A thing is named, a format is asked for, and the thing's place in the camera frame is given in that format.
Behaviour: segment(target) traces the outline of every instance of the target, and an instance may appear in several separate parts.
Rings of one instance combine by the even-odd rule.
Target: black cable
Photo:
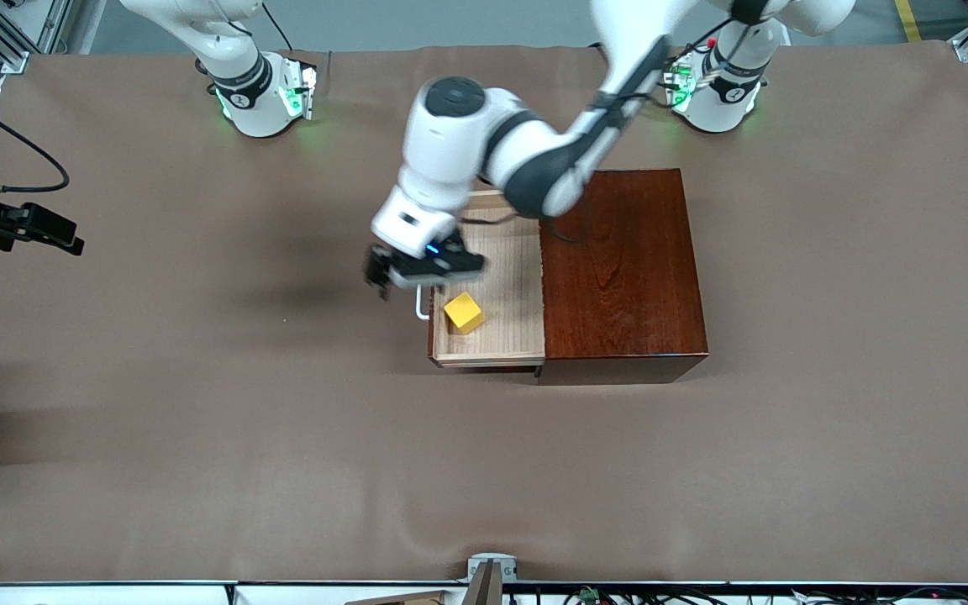
[[[603,62],[608,62],[608,54],[603,50],[603,42],[592,42],[588,47],[589,49],[596,49],[596,52],[603,57]]]
[[[54,157],[51,157],[50,153],[45,152],[41,146],[36,145],[27,138],[24,138],[23,134],[20,134],[13,128],[5,125],[2,120],[0,120],[0,128],[7,131],[7,133],[11,134],[18,141],[30,146],[35,153],[42,155],[44,160],[49,161],[50,164],[54,166],[56,170],[58,170],[59,175],[62,176],[61,182],[56,185],[45,185],[45,187],[13,187],[13,185],[0,185],[0,192],[26,192],[26,194],[43,194],[43,192],[57,192],[59,189],[66,188],[66,185],[70,184],[69,173],[66,173],[66,169],[62,168],[62,164],[59,164],[58,160],[55,160]]]
[[[510,221],[513,221],[517,217],[518,217],[518,212],[511,212],[510,214],[507,214],[506,217],[496,218],[494,219],[494,221],[488,218],[462,217],[462,218],[458,218],[458,222],[462,223],[462,225],[501,225],[503,223],[508,223]]]
[[[637,603],[634,602],[634,598],[631,597],[629,594],[627,594],[627,593],[625,593],[625,592],[623,592],[621,590],[616,590],[615,591],[615,594],[618,594],[619,597],[625,598],[626,602],[629,602],[629,605],[637,605]]]
[[[684,586],[673,586],[668,588],[670,588],[671,590],[676,590],[676,591],[691,595],[691,597],[701,598],[704,601],[710,602],[712,605],[727,605],[726,602],[719,601],[718,598],[716,597],[711,597],[711,595],[707,594],[703,590],[698,590],[696,588],[689,588]]]
[[[711,38],[712,34],[715,34],[716,31],[719,31],[723,29],[723,27],[726,27],[727,24],[730,24],[730,22],[733,22],[733,20],[734,20],[733,18],[726,18],[722,20],[722,22],[719,22],[719,24],[716,24],[715,27],[704,32],[704,35],[698,38],[696,42],[692,42],[691,45],[685,46],[685,49],[680,50],[679,54],[676,54],[675,56],[670,57],[669,59],[664,61],[664,72],[670,69],[670,66],[675,65],[676,62],[679,61],[679,59],[687,56],[689,53],[692,53],[692,51],[694,51],[698,46],[703,45],[706,39]],[[660,83],[657,83],[657,85],[662,86],[664,88],[667,87],[667,83],[663,81],[660,81]],[[623,97],[621,100],[625,101],[629,99],[644,99],[646,101],[649,101],[649,103],[652,103],[653,106],[656,106],[657,108],[663,108],[664,110],[669,110],[669,108],[675,107],[675,104],[673,103],[663,103],[660,99],[657,99],[656,96],[653,96],[652,93],[650,92],[635,92],[633,93],[633,95],[628,95],[626,97]]]
[[[828,592],[823,592],[819,590],[813,590],[806,593],[806,597],[817,597],[826,598],[826,601],[807,601],[810,605],[812,602],[823,602],[823,605],[837,604],[837,605],[858,605],[861,601],[859,597],[841,597],[838,594],[831,594]]]
[[[686,605],[702,605],[699,602],[689,600],[689,598],[683,597],[680,594],[665,594],[664,600],[662,601],[658,600],[658,598],[654,598],[653,604],[664,605],[664,602],[668,602],[668,601],[681,601],[681,602],[684,602]]]
[[[903,594],[902,597],[885,598],[885,600],[879,601],[879,603],[882,604],[882,605],[892,605],[895,602],[899,602],[899,601],[903,600],[903,598],[916,597],[918,594],[921,594],[923,592],[934,592],[934,593],[940,595],[941,597],[944,597],[944,595],[946,595],[946,597],[960,598],[960,600],[963,600],[963,601],[968,602],[968,594],[964,594],[964,593],[958,592],[956,590],[951,590],[951,589],[946,589],[946,588],[937,588],[937,587],[934,587],[934,586],[929,586],[929,587],[925,587],[925,588],[919,588],[917,590],[912,590],[912,591],[910,591],[910,592],[908,592],[906,594]]]
[[[555,221],[552,218],[543,219],[543,223],[544,225],[548,225],[548,233],[552,234],[552,236],[554,236],[555,239],[561,241],[562,244],[584,245],[588,241],[588,234],[585,233],[585,229],[584,229],[585,227],[584,221],[581,221],[580,239],[573,239],[572,237],[568,236],[568,234],[562,233],[562,231],[558,230],[558,227],[555,226]]]
[[[271,16],[271,11],[269,10],[268,5],[266,4],[264,4],[264,12],[268,14],[268,19],[271,19],[271,24],[273,24],[273,26],[276,26],[276,29],[279,30],[279,35],[283,37],[283,42],[286,43],[286,49],[293,50],[293,45],[289,43],[289,38],[286,38],[286,35],[284,34],[283,30],[281,30],[281,27],[279,27],[279,22],[277,22],[276,19]]]
[[[751,29],[753,29],[753,26],[748,26],[742,30],[742,35],[739,35],[738,42],[734,43],[734,48],[730,50],[730,54],[727,55],[727,58],[723,59],[723,64],[721,66],[718,66],[718,69],[722,70],[722,69],[726,69],[727,66],[730,66],[730,59],[733,59],[734,55],[738,54],[738,49],[741,49],[742,42],[745,42],[745,37],[746,35],[749,35]]]
[[[205,68],[204,64],[200,62],[200,57],[197,57],[197,59],[192,62],[192,66],[195,66],[197,71],[204,74],[204,76],[211,77],[211,74],[208,73],[208,68]],[[208,92],[208,95],[215,95],[215,81],[208,82],[208,88],[205,88],[205,91]]]
[[[234,22],[226,22],[226,24],[228,26],[230,26],[231,28],[237,29],[239,32],[242,32],[242,34],[247,35],[247,37],[250,37],[250,38],[253,37],[253,32],[252,31],[249,31],[249,30],[247,30],[245,28],[239,27],[239,26],[237,26],[237,24],[234,24]]]

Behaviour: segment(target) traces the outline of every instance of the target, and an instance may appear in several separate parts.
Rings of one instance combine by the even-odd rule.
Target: wooden box
[[[477,195],[467,217],[511,212]],[[428,356],[440,367],[531,367],[541,384],[672,382],[708,355],[677,170],[602,171],[552,225],[464,225],[484,279],[433,292]],[[455,334],[442,307],[469,292],[483,325]]]

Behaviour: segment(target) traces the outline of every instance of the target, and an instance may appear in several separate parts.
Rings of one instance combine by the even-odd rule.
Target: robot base
[[[312,118],[313,92],[316,87],[315,66],[287,59],[277,53],[262,53],[271,66],[271,83],[256,99],[252,108],[235,106],[230,99],[216,92],[223,104],[223,115],[234,126],[250,137],[273,137],[286,129],[297,118]]]
[[[760,92],[760,84],[753,88],[752,92],[745,93],[741,88],[735,88],[731,92],[737,92],[744,98],[739,97],[735,100],[723,100],[719,92],[710,86],[704,86],[702,78],[704,53],[695,51],[691,58],[684,62],[685,68],[691,70],[689,79],[698,83],[696,89],[687,91],[684,100],[678,103],[672,111],[681,115],[692,127],[704,131],[704,133],[726,133],[726,131],[737,128],[742,122],[742,118],[750,111],[756,101],[757,92]]]

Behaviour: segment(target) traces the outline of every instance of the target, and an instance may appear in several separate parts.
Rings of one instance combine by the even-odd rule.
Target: gray floor
[[[268,0],[291,42],[305,50],[407,50],[422,46],[584,46],[596,42],[586,3],[569,0],[469,1]],[[946,39],[968,24],[968,0],[912,3],[922,38]],[[185,46],[118,0],[78,0],[71,49],[100,54],[184,53]],[[723,12],[704,4],[676,32],[694,39]],[[260,17],[248,23],[262,49],[285,46]],[[87,45],[81,39],[87,38]],[[792,36],[795,45],[894,45],[906,42],[892,0],[857,0],[838,29],[821,38]]]

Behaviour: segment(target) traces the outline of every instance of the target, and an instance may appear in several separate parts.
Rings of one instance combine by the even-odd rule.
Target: wire
[[[726,602],[719,601],[716,597],[711,597],[711,595],[703,592],[702,590],[697,590],[696,588],[689,588],[684,586],[671,586],[668,587],[669,590],[684,593],[689,595],[689,597],[701,598],[703,601],[708,601],[712,605],[727,605]]]
[[[608,54],[603,50],[603,42],[592,42],[588,45],[589,49],[596,49],[601,57],[603,57],[603,62],[608,62]]]
[[[719,31],[723,29],[723,27],[726,27],[727,24],[730,24],[730,22],[733,22],[733,20],[734,20],[733,18],[726,18],[722,20],[722,22],[719,22],[719,24],[716,24],[715,27],[704,32],[702,37],[696,39],[695,42],[692,42],[690,45],[685,46],[685,49],[679,51],[679,54],[676,54],[675,56],[670,57],[669,59],[664,61],[664,65],[662,66],[662,68],[664,68],[664,71],[667,71],[668,69],[670,69],[670,66],[675,65],[676,62],[679,61],[679,59],[687,56],[689,53],[692,53],[692,51],[696,50],[698,46],[703,45],[706,39],[711,38],[712,34],[715,34],[716,31]],[[656,85],[664,88],[669,88],[669,85],[663,81],[656,83]],[[648,103],[652,103],[654,107],[663,108],[664,110],[669,110],[669,108],[675,107],[674,103],[663,103],[660,99],[657,99],[652,92],[634,92],[633,95],[627,95],[626,97],[622,97],[619,100],[626,101],[629,99],[644,99],[648,101]]]
[[[569,236],[567,236],[567,234],[564,234],[564,233],[562,233],[562,231],[558,230],[558,227],[555,226],[555,221],[553,221],[553,219],[550,219],[550,218],[549,219],[546,219],[544,221],[544,225],[548,225],[548,233],[552,234],[552,236],[554,236],[555,239],[557,239],[557,240],[559,240],[561,242],[564,242],[564,244],[584,245],[585,242],[588,241],[587,234],[584,234],[584,230],[585,230],[584,229],[584,226],[585,226],[585,223],[584,222],[581,222],[581,238],[580,238],[580,240],[579,239],[573,239],[572,237],[569,237]]]
[[[262,7],[264,7],[264,12],[268,14],[268,19],[271,19],[271,24],[273,24],[273,26],[276,26],[276,29],[279,30],[279,35],[283,37],[283,42],[286,43],[286,47],[289,50],[293,50],[293,45],[289,43],[289,38],[286,38],[285,32],[281,30],[281,27],[279,27],[279,22],[277,22],[276,19],[273,16],[271,16],[271,11],[269,10],[268,5],[262,4]]]
[[[462,218],[458,218],[458,222],[462,223],[462,225],[501,225],[503,223],[508,223],[510,221],[513,221],[517,217],[518,217],[518,212],[511,212],[510,214],[507,214],[506,217],[496,218],[494,219],[494,221],[489,221],[489,219],[487,218],[462,217]]]
[[[13,187],[13,185],[0,185],[0,192],[26,192],[26,194],[43,194],[43,192],[57,192],[59,191],[59,189],[66,188],[66,185],[70,184],[69,173],[66,173],[66,169],[62,168],[62,164],[59,164],[58,160],[55,160],[54,157],[51,157],[50,153],[45,152],[45,150],[43,150],[41,146],[36,145],[34,142],[28,140],[27,138],[24,138],[23,134],[20,134],[18,131],[14,130],[13,128],[8,127],[3,122],[1,122],[1,120],[0,120],[0,128],[7,131],[7,133],[11,134],[18,141],[23,142],[27,146],[30,146],[30,148],[32,148],[32,150],[34,150],[35,153],[42,155],[44,160],[49,161],[50,164],[54,166],[56,170],[58,170],[59,175],[62,176],[61,182],[59,182],[56,185],[45,185],[45,187]]]
[[[249,30],[247,30],[247,29],[239,26],[238,24],[235,24],[234,22],[232,22],[232,20],[227,19],[226,24],[228,26],[230,26],[231,28],[237,29],[239,32],[242,32],[242,34],[247,35],[247,37],[250,37],[250,38],[253,37],[253,32],[252,31],[249,31]]]
[[[819,600],[814,601],[809,598],[806,605],[895,605],[896,602],[906,600],[906,598],[918,597],[923,593],[933,593],[937,598],[957,598],[957,600],[968,602],[968,594],[946,588],[924,587],[894,598],[879,598],[876,595],[871,597],[871,595],[865,593],[858,593],[857,597],[842,597],[839,594],[814,590],[807,593],[806,597],[819,598]]]
[[[753,29],[753,26],[746,26],[745,29],[742,30],[742,34],[738,37],[738,42],[734,43],[734,48],[730,50],[730,54],[727,55],[727,58],[719,62],[719,65],[715,66],[715,69],[712,70],[711,73],[706,74],[706,76],[704,76],[702,80],[697,83],[697,88],[709,86],[712,84],[712,82],[715,82],[719,76],[723,75],[723,72],[730,66],[730,59],[733,59],[734,55],[738,54],[738,49],[741,49],[742,42],[745,42],[745,37],[746,35],[749,35],[751,29]]]
[[[681,601],[681,602],[684,602],[686,605],[702,605],[699,602],[691,600],[691,598],[681,597],[681,595],[677,595],[677,594],[665,594],[664,600],[662,601],[657,600],[657,598],[653,598],[653,603],[655,605],[662,605],[664,604],[664,602],[668,602],[668,601]]]

